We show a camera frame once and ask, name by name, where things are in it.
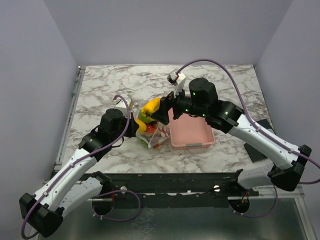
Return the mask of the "yellow bell pepper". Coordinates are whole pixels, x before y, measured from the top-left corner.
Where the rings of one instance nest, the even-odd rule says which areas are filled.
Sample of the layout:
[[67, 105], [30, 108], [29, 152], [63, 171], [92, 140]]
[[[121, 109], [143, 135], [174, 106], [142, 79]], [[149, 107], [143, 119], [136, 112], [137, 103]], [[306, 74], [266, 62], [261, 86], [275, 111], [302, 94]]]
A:
[[155, 98], [146, 103], [141, 109], [142, 115], [145, 117], [151, 117], [151, 115], [160, 108], [160, 101], [160, 98]]

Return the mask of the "green custard apple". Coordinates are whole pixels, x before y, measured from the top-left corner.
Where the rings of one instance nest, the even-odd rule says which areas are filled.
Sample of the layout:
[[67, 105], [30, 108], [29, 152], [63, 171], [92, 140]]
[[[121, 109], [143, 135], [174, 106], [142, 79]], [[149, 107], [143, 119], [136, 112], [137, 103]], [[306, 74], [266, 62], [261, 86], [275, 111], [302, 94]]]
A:
[[138, 118], [144, 122], [145, 124], [150, 124], [155, 121], [155, 119], [151, 118], [150, 116], [145, 115], [141, 111], [138, 113]]

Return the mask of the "yellow lemon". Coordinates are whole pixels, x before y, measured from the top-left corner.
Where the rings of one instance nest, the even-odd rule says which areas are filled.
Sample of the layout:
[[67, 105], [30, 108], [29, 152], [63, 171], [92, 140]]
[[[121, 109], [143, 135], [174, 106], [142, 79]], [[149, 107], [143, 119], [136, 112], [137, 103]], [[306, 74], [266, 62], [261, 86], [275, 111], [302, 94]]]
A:
[[136, 119], [135, 122], [138, 124], [138, 131], [140, 134], [143, 134], [147, 131], [147, 125], [140, 119]]

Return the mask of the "red watermelon slice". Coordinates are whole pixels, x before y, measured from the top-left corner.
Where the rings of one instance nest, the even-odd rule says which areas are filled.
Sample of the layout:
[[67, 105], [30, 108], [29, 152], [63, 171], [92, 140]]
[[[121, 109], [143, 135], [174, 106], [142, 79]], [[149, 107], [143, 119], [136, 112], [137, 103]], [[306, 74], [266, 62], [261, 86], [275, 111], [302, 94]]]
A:
[[158, 129], [157, 124], [146, 124], [145, 134], [147, 136], [152, 136]]

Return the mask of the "clear zip top bag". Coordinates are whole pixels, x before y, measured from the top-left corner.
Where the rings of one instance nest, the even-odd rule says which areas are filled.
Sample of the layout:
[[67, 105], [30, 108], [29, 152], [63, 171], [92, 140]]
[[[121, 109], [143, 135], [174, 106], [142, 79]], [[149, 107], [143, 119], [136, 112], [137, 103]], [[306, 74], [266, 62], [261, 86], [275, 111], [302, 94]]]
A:
[[[144, 102], [139, 106], [139, 108], [134, 113], [134, 119], [139, 119], [138, 115], [141, 112], [142, 107], [148, 102]], [[157, 124], [157, 131], [153, 135], [146, 135], [145, 133], [141, 134], [137, 130], [136, 135], [146, 138], [150, 141], [151, 148], [159, 149], [159, 147], [170, 138], [170, 130], [167, 125], [163, 125], [161, 122], [155, 120], [154, 122], [149, 123], [150, 125]]]

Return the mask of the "green grape bunch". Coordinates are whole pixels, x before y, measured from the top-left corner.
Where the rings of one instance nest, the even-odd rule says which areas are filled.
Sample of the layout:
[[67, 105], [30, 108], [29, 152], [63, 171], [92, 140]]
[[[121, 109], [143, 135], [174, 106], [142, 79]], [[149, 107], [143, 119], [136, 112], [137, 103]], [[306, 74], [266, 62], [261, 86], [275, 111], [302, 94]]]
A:
[[137, 138], [144, 147], [146, 147], [147, 149], [151, 148], [151, 143], [147, 138], [144, 138], [142, 136], [138, 136]]

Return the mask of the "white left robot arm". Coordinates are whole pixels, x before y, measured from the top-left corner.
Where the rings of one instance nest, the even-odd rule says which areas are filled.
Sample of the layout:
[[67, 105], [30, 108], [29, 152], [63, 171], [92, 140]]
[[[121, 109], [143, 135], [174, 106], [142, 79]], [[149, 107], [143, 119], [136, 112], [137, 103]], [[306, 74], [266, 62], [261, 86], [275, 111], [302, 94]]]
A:
[[62, 224], [75, 208], [91, 198], [103, 198], [117, 193], [127, 193], [126, 187], [114, 188], [112, 180], [100, 171], [92, 173], [78, 184], [80, 178], [97, 164], [125, 137], [133, 138], [139, 126], [130, 109], [108, 109], [100, 124], [85, 135], [69, 161], [35, 193], [25, 193], [19, 199], [23, 218], [21, 236], [24, 240], [33, 236], [25, 234], [26, 225], [35, 229], [35, 234], [47, 238]]

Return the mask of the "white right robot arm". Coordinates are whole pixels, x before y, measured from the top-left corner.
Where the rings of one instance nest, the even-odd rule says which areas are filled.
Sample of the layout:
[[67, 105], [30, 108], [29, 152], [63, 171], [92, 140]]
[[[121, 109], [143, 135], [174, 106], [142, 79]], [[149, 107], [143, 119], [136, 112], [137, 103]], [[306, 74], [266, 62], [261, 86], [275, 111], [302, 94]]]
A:
[[240, 170], [237, 179], [230, 182], [229, 189], [240, 196], [253, 187], [274, 185], [292, 192], [300, 184], [311, 149], [297, 146], [256, 124], [245, 111], [230, 101], [220, 100], [212, 82], [201, 77], [193, 79], [189, 85], [190, 96], [184, 90], [171, 92], [162, 97], [159, 106], [150, 117], [168, 125], [169, 111], [173, 118], [182, 114], [204, 118], [213, 129], [230, 134], [262, 153], [272, 164]]

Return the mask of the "pink perforated plastic basket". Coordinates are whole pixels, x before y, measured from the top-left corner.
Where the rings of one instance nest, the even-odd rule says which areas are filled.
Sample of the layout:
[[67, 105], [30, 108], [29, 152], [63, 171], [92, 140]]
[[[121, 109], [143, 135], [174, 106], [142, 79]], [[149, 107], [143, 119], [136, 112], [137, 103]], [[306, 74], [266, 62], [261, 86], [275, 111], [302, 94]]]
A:
[[168, 116], [171, 145], [175, 150], [209, 148], [216, 143], [214, 131], [204, 118], [183, 113], [173, 119], [173, 109]]

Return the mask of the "black pad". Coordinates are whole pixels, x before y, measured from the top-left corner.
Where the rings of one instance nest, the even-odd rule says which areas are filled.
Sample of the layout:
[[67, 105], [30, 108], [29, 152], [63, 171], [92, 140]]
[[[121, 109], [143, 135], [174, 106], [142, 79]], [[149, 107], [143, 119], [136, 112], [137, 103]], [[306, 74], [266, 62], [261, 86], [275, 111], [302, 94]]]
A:
[[[264, 127], [270, 133], [275, 134], [275, 131], [268, 119], [265, 118], [262, 120], [258, 120], [256, 123], [261, 127]], [[262, 144], [260, 143], [260, 141], [254, 143], [254, 141], [252, 140], [250, 142], [246, 142], [243, 146], [252, 163], [257, 163], [267, 159], [264, 153], [261, 152]]]

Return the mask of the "aluminium side rail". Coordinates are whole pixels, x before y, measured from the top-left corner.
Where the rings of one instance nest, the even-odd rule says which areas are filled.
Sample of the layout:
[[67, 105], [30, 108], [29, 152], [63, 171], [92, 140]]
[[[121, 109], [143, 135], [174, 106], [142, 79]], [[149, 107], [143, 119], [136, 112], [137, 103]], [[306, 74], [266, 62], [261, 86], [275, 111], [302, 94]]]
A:
[[75, 84], [74, 84], [74, 87], [73, 87], [73, 90], [71, 93], [72, 99], [71, 99], [71, 104], [70, 104], [69, 112], [68, 112], [67, 119], [66, 119], [66, 124], [65, 124], [62, 139], [61, 139], [61, 142], [59, 145], [57, 157], [54, 162], [54, 164], [58, 164], [58, 165], [62, 165], [61, 162], [64, 160], [64, 154], [66, 151], [66, 147], [67, 147], [67, 143], [68, 143], [68, 139], [69, 139], [69, 134], [71, 131], [71, 126], [72, 126], [77, 102], [78, 102], [79, 95], [80, 95], [86, 66], [78, 66], [78, 69], [79, 69], [78, 76], [76, 77]]

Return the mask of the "black mounting rail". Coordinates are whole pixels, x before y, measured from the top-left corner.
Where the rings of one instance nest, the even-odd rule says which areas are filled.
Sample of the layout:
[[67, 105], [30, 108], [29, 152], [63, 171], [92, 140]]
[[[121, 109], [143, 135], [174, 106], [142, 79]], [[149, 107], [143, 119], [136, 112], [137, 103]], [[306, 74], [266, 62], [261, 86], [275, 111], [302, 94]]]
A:
[[236, 178], [239, 173], [85, 173], [84, 182], [96, 177], [104, 184], [103, 193], [126, 187], [130, 193], [116, 193], [111, 201], [116, 208], [200, 208], [228, 207], [228, 198], [240, 200], [245, 194], [258, 195], [241, 187]]

